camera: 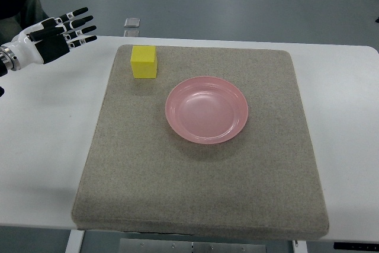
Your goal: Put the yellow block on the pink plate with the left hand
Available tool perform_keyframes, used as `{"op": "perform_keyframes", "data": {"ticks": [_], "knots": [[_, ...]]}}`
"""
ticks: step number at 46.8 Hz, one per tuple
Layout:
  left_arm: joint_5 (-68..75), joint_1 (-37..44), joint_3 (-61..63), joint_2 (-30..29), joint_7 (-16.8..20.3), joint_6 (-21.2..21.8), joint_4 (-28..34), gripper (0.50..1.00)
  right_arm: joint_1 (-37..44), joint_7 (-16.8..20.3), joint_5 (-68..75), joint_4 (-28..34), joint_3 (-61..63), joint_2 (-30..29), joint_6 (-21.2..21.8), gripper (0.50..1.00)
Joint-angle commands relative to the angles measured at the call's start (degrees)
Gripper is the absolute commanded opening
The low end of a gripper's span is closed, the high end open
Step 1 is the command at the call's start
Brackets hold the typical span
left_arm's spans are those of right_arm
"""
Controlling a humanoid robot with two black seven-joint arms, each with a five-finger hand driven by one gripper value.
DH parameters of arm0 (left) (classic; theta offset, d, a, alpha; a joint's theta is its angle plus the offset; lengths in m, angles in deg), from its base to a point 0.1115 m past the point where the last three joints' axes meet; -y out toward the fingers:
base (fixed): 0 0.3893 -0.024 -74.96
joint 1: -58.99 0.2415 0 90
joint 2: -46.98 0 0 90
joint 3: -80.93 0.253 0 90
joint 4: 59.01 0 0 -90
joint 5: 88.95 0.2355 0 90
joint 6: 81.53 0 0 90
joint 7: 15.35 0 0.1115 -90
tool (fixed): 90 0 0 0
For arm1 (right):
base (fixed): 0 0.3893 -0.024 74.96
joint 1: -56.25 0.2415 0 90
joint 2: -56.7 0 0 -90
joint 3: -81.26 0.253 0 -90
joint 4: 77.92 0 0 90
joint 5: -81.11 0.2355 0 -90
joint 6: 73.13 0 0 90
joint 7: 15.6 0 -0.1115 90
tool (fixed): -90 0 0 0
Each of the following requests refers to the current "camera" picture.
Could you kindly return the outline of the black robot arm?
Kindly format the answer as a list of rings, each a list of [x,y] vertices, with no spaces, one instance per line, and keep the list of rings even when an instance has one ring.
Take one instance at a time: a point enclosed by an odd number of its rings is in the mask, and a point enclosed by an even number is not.
[[[1,55],[0,76],[4,76],[8,73],[6,63],[7,63],[6,58],[3,55]],[[3,87],[0,87],[0,97],[3,96],[4,93],[5,93],[5,91],[4,91]]]

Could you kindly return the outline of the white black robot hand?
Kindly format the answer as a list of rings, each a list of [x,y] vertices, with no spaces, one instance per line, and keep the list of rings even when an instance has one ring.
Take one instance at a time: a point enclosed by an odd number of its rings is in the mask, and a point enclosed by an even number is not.
[[[84,44],[97,39],[88,33],[96,30],[96,26],[86,26],[93,20],[88,15],[78,18],[88,12],[83,7],[68,12],[59,17],[51,17],[34,24],[16,35],[10,42],[1,45],[1,55],[6,60],[9,71],[18,71],[30,64],[45,65]]]

